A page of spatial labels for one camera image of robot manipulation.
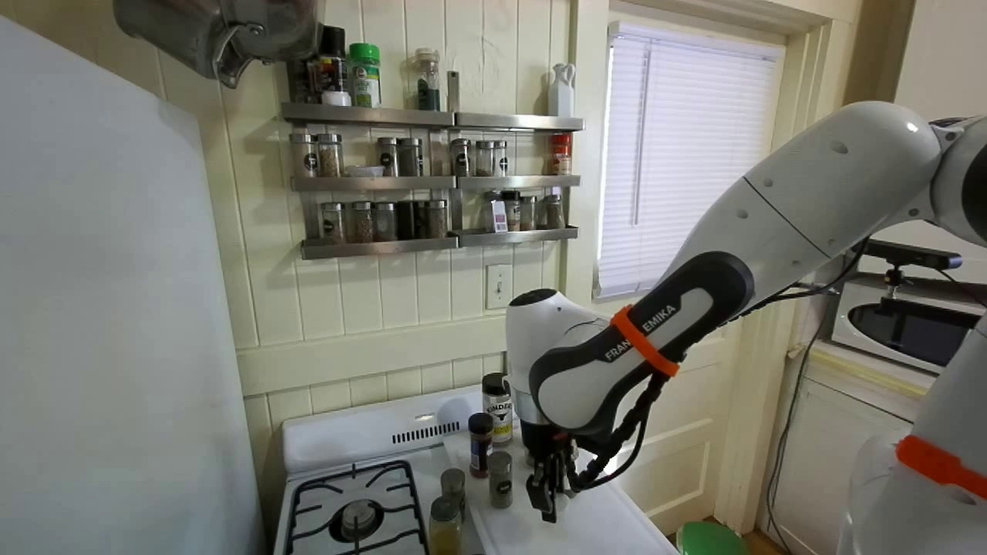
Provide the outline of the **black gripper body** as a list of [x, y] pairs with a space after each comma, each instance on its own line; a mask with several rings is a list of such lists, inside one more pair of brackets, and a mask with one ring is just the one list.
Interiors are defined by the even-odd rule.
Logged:
[[522, 442], [527, 446], [531, 476], [527, 484], [534, 490], [571, 490], [578, 468], [574, 468], [574, 442], [558, 427], [522, 427]]

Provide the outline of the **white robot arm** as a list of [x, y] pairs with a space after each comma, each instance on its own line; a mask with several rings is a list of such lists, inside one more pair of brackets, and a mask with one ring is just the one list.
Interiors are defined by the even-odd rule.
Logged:
[[636, 461], [651, 404], [687, 348], [869, 234], [927, 219], [985, 244], [985, 116], [927, 119], [856, 101], [748, 169], [638, 301], [600, 317], [558, 291], [505, 310], [531, 506], [609, 484]]

